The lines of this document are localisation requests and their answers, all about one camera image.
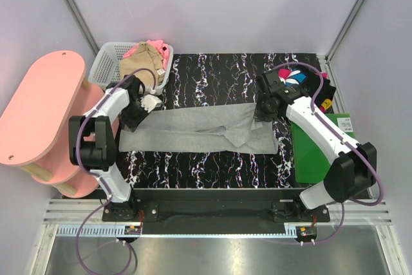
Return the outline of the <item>white plastic laundry basket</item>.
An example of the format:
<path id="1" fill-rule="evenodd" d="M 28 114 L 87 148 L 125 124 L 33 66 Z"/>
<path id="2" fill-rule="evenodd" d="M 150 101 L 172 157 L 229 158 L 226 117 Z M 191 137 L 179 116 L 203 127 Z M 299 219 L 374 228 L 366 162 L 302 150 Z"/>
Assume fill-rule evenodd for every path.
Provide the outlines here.
<path id="1" fill-rule="evenodd" d="M 119 82 L 120 78 L 119 72 L 119 62 L 122 60 L 123 54 L 130 50 L 137 43 L 125 43 L 125 42 L 110 42 L 102 46 L 97 54 L 97 57 L 91 67 L 88 80 L 99 85 L 101 88 L 105 89 L 112 82 Z M 165 85 L 167 84 L 169 74 L 171 71 L 171 66 L 173 62 L 173 47 L 170 47 L 170 58 L 166 69 L 166 74 L 164 81 L 160 85 L 156 85 L 156 79 L 153 78 L 154 84 L 149 87 L 145 87 L 147 93 L 153 95 L 161 95 Z M 132 73 L 143 71 L 144 69 L 137 69 Z"/>

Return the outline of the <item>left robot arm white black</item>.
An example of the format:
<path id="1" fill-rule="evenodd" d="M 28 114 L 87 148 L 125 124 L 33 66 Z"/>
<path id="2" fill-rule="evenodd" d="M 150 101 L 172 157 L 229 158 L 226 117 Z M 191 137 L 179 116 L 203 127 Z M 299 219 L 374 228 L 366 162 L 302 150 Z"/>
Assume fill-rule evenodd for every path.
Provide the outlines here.
<path id="1" fill-rule="evenodd" d="M 69 154 L 73 165 L 93 176 L 107 195 L 108 207 L 126 221 L 138 216 L 139 205 L 131 186 L 116 165 L 117 145 L 112 124 L 116 119 L 133 132 L 160 102 L 146 95 L 134 75 L 112 83 L 98 103 L 83 115 L 68 121 Z"/>

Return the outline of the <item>left aluminium frame post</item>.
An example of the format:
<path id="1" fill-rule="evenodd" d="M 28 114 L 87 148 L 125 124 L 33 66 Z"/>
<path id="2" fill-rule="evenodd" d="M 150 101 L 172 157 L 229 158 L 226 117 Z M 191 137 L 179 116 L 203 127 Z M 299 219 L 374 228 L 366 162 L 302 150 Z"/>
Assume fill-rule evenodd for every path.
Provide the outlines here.
<path id="1" fill-rule="evenodd" d="M 79 6 L 77 5 L 75 0 L 64 0 L 68 10 L 70 11 L 72 17 L 74 18 L 83 38 L 85 39 L 88 47 L 90 48 L 92 54 L 94 56 L 97 55 L 100 48 L 84 18 L 82 15 Z"/>

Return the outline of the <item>aluminium frame post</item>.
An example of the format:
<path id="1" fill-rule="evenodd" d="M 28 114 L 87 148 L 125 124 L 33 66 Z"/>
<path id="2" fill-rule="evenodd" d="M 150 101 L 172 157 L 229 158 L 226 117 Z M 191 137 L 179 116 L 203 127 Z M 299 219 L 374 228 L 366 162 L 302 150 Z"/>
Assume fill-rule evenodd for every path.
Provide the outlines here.
<path id="1" fill-rule="evenodd" d="M 97 55 L 100 48 L 84 18 L 82 15 L 79 6 L 77 5 L 75 0 L 64 0 L 68 10 L 70 11 L 72 17 L 74 18 L 83 38 L 85 39 L 88 47 L 90 48 L 92 54 L 94 56 Z"/>
<path id="2" fill-rule="evenodd" d="M 362 7 L 366 3 L 367 0 L 355 0 L 347 18 L 345 19 L 341 29 L 339 30 L 338 35 L 336 36 L 331 48 L 328 50 L 328 53 L 325 55 L 325 59 L 327 62 L 330 62 L 333 59 L 333 56 L 336 54 L 337 50 L 339 49 L 340 45 L 342 44 L 344 38 L 346 37 L 347 33 L 349 32 L 352 24 L 355 22 L 358 14 L 360 13 Z"/>

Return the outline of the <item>green folding board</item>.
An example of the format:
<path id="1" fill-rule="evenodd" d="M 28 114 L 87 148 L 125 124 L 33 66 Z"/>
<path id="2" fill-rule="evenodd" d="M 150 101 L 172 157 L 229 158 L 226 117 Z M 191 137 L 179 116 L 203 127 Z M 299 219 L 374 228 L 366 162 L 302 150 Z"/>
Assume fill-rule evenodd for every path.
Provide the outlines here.
<path id="1" fill-rule="evenodd" d="M 351 151 L 343 142 L 357 145 L 350 115 L 345 113 L 327 113 L 321 119 L 300 114 L 298 121 L 291 123 L 291 130 L 295 187 L 323 181 L 335 157 Z"/>

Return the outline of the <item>pink t shirt in basket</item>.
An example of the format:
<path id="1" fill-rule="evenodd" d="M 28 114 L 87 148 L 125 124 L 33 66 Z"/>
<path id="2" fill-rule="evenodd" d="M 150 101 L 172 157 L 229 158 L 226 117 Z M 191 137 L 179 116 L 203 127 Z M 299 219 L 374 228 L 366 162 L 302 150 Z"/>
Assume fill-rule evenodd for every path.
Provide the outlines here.
<path id="1" fill-rule="evenodd" d="M 163 68 L 166 70 L 168 62 L 169 62 L 170 54 L 171 54 L 169 45 L 164 43 L 162 40 L 154 40 L 154 41 L 148 40 L 148 41 L 142 41 L 142 43 L 150 44 L 157 50 L 157 52 L 162 56 Z M 125 54 L 123 54 L 122 58 L 125 59 L 127 57 L 132 56 L 132 54 L 138 48 L 139 44 L 140 43 L 137 43 L 130 50 L 128 50 Z"/>

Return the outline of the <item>grey t shirt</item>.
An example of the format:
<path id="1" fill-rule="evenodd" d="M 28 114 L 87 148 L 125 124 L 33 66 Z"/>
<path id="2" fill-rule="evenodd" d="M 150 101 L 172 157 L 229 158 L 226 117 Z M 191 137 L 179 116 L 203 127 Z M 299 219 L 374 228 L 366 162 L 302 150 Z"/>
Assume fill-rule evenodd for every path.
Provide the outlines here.
<path id="1" fill-rule="evenodd" d="M 119 150 L 274 155 L 278 141 L 272 124 L 256 121 L 255 107 L 244 103 L 154 111 L 134 132 L 121 131 Z"/>

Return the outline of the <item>pink oval tiered shelf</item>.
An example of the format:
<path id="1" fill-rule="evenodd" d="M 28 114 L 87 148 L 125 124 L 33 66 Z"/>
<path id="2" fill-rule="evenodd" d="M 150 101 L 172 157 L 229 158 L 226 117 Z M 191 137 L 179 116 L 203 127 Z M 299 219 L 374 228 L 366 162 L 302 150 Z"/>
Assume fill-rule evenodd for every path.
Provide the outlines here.
<path id="1" fill-rule="evenodd" d="M 1 164 L 18 167 L 69 198 L 98 187 L 69 154 L 69 118 L 83 115 L 104 96 L 85 74 L 86 63 L 76 52 L 44 55 L 30 66 L 1 115 Z"/>

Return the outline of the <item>beige t shirt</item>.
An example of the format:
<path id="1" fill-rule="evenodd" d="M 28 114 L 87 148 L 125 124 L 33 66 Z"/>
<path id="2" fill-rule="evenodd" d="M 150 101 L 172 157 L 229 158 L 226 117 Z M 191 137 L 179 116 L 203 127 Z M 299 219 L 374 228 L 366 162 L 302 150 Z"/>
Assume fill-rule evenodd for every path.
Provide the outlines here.
<path id="1" fill-rule="evenodd" d="M 166 74 L 162 64 L 162 56 L 150 44 L 142 43 L 142 41 L 139 43 L 132 56 L 120 60 L 120 78 L 123 79 L 133 71 L 143 68 L 144 70 L 136 72 L 135 76 L 145 84 L 145 87 L 152 86 L 154 84 L 153 78 L 155 78 L 158 86 L 164 81 Z"/>

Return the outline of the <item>right aluminium frame post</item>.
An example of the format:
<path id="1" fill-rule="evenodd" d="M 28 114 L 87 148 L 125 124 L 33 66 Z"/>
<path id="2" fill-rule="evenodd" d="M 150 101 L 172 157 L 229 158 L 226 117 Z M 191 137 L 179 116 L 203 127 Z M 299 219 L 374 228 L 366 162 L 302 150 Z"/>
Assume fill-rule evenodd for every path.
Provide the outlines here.
<path id="1" fill-rule="evenodd" d="M 333 56 L 336 54 L 337 50 L 339 49 L 340 45 L 342 44 L 344 38 L 346 37 L 347 33 L 349 32 L 352 24 L 355 22 L 358 14 L 360 13 L 362 7 L 366 3 L 367 0 L 355 0 L 347 18 L 345 19 L 341 29 L 339 30 L 338 35 L 336 36 L 331 48 L 328 50 L 328 53 L 325 55 L 325 59 L 327 62 L 330 62 L 333 59 Z"/>

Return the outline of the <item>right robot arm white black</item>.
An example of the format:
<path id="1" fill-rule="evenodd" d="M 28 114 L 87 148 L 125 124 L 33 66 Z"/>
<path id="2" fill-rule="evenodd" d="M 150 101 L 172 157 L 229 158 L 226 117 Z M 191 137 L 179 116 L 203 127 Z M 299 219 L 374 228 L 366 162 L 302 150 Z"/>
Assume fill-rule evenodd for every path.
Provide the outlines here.
<path id="1" fill-rule="evenodd" d="M 256 82 L 255 118 L 269 122 L 288 118 L 316 143 L 330 164 L 324 179 L 302 191 L 292 205 L 296 219 L 307 221 L 315 208 L 343 203 L 376 183 L 377 150 L 371 143 L 360 144 L 343 132 L 321 112 L 307 91 L 287 86 L 277 72 L 264 73 Z"/>

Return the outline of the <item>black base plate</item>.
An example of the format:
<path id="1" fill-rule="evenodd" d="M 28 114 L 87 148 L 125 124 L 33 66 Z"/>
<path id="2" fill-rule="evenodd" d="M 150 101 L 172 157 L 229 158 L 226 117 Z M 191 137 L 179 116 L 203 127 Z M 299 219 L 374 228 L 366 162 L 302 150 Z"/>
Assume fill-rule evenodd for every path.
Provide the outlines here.
<path id="1" fill-rule="evenodd" d="M 325 205 L 305 211 L 300 189 L 136 189 L 129 210 L 107 206 L 105 222 L 143 221 L 143 235 L 275 237 L 284 225 L 328 223 Z"/>

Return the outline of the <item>aluminium front rail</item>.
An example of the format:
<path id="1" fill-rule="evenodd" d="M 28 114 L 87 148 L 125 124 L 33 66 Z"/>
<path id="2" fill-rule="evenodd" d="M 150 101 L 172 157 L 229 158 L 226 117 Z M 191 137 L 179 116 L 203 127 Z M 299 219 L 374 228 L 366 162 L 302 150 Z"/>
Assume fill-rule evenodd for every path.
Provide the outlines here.
<path id="1" fill-rule="evenodd" d="M 99 200 L 58 200 L 49 202 L 43 218 L 44 223 L 80 223 L 87 215 L 100 207 Z M 337 204 L 323 207 L 317 215 L 303 221 L 292 216 L 281 216 L 280 208 L 270 201 L 209 200 L 182 201 L 169 200 L 158 202 L 140 202 L 144 222 L 160 222 L 166 219 L 197 220 L 266 220 L 292 224 L 337 225 L 344 220 L 346 225 L 391 225 L 392 219 L 387 205 L 382 202 L 375 207 L 366 207 L 353 202 L 346 202 L 344 210 Z"/>

